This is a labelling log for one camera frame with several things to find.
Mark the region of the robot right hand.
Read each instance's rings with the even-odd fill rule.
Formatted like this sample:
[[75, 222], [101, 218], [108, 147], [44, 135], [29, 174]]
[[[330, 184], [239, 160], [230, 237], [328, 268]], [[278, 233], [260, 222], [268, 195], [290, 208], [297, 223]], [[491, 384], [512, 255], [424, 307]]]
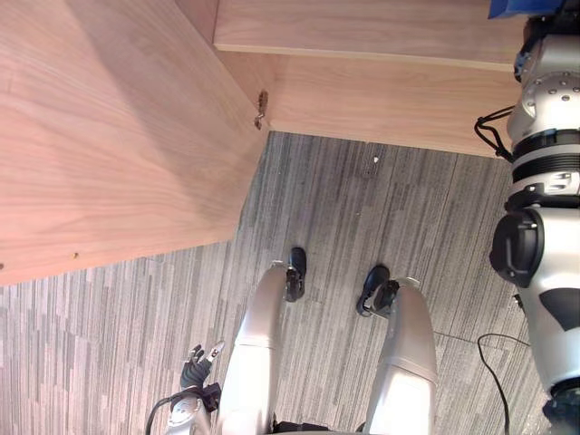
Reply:
[[579, 35], [579, 2], [562, 1], [554, 12], [531, 15], [524, 27], [524, 46], [532, 47], [550, 34]]

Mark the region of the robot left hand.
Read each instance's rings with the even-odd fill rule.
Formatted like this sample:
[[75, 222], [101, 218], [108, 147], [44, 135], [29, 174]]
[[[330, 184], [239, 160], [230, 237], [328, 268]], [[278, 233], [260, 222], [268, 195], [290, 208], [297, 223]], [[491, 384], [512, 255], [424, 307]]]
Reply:
[[188, 359], [182, 367], [179, 381], [180, 387], [183, 390], [190, 387], [202, 388], [211, 372], [214, 361], [222, 353], [224, 347], [225, 342], [221, 340], [207, 351], [201, 344], [197, 344], [191, 349]]

